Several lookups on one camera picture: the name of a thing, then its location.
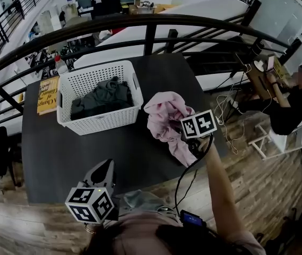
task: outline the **yellow book cover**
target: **yellow book cover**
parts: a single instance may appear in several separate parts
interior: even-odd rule
[[[59,76],[40,82],[38,110],[39,115],[56,111],[56,95]]]
[[[279,76],[279,78],[284,79],[284,78],[288,77],[287,75],[289,73],[286,71],[285,67],[280,64],[280,62],[276,56],[274,57],[273,68],[274,68],[276,74]]]

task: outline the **person's arm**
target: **person's arm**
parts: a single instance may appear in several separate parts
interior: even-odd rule
[[[274,77],[274,75],[272,73],[268,73],[268,80],[270,81],[270,83],[276,82],[276,78]],[[288,100],[283,96],[282,92],[280,91],[277,83],[273,85],[273,90],[274,90],[274,93],[276,94],[279,105],[282,108],[291,108]]]
[[[217,149],[212,143],[204,157],[209,177],[209,185],[217,232],[224,238],[245,231],[235,205],[234,192],[228,175],[222,166]]]

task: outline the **white bottle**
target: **white bottle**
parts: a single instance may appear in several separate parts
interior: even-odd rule
[[[55,58],[55,69],[59,75],[68,73],[68,67],[66,63],[61,59],[60,55],[56,55]]]

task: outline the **plastic basket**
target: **plastic basket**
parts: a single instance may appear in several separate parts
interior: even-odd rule
[[[119,77],[119,82],[127,81],[134,106],[71,121],[73,100],[93,91],[98,82],[115,76]],[[60,76],[56,108],[57,121],[60,125],[70,128],[78,135],[109,130],[135,123],[143,102],[141,89],[130,61],[87,67]]]

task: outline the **black cable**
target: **black cable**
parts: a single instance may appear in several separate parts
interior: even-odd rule
[[[184,198],[186,197],[188,191],[190,190],[190,188],[191,188],[191,186],[192,186],[192,184],[193,184],[193,182],[194,182],[194,180],[195,180],[195,177],[197,176],[197,172],[198,172],[198,169],[195,171],[194,176],[193,176],[193,179],[192,179],[192,181],[191,181],[191,184],[190,184],[189,187],[187,188],[184,197],[183,197],[182,199],[180,199],[180,201],[178,202],[178,205],[177,205],[177,206],[179,206],[179,204],[180,204],[180,203],[184,200]]]
[[[211,133],[210,134],[210,141],[209,141],[209,145],[207,147],[207,149],[205,150],[204,154],[202,157],[200,157],[198,160],[196,160],[194,163],[192,163],[189,167],[187,167],[184,172],[182,173],[182,175],[180,176],[179,180],[178,180],[178,183],[177,183],[177,187],[176,187],[176,192],[174,194],[174,201],[175,201],[175,208],[177,210],[177,214],[178,214],[178,217],[180,217],[180,214],[179,214],[179,210],[178,210],[178,203],[177,203],[177,192],[178,192],[178,189],[179,189],[179,185],[180,185],[180,182],[182,181],[182,178],[184,177],[184,175],[187,173],[188,170],[190,170],[193,166],[195,166],[198,162],[200,162],[200,160],[202,160],[205,155],[209,152],[210,150],[210,147],[212,145],[212,142],[213,142],[213,134]]]

